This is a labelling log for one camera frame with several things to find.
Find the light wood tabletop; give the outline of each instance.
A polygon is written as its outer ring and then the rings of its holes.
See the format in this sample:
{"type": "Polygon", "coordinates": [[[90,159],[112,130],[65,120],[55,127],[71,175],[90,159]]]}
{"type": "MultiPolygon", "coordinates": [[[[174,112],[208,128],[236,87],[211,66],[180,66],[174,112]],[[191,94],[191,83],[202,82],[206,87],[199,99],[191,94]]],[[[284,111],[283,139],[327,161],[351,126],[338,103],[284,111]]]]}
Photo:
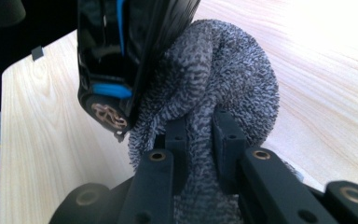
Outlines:
{"type": "MultiPolygon", "coordinates": [[[[281,107],[263,146],[316,189],[358,183],[358,1],[204,0],[195,19],[236,24],[266,51],[281,107]]],[[[48,223],[74,188],[132,175],[127,142],[79,105],[76,45],[72,32],[3,74],[0,223],[48,223]]]]}

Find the dark background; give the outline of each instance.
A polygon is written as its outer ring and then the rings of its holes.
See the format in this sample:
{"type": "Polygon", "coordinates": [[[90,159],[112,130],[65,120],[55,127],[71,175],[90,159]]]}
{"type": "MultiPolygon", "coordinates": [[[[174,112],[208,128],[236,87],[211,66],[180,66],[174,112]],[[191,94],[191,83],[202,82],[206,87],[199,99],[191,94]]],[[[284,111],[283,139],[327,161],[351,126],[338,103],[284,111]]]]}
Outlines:
{"type": "Polygon", "coordinates": [[[0,28],[1,76],[6,68],[31,54],[31,50],[76,29],[76,0],[22,0],[26,17],[21,23],[0,28]]]}

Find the wooden table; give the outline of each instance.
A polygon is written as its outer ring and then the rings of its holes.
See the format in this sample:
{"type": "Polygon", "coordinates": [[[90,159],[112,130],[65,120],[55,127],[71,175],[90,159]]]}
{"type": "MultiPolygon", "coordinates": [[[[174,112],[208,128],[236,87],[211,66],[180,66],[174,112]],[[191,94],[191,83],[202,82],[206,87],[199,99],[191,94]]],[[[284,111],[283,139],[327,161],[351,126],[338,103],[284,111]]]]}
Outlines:
{"type": "MultiPolygon", "coordinates": [[[[264,147],[316,189],[338,179],[358,183],[356,12],[355,1],[204,0],[196,14],[240,26],[266,51],[281,108],[264,147]]],[[[76,33],[44,52],[3,74],[0,223],[47,223],[72,189],[112,188],[132,175],[127,143],[76,99],[76,33]]]]}

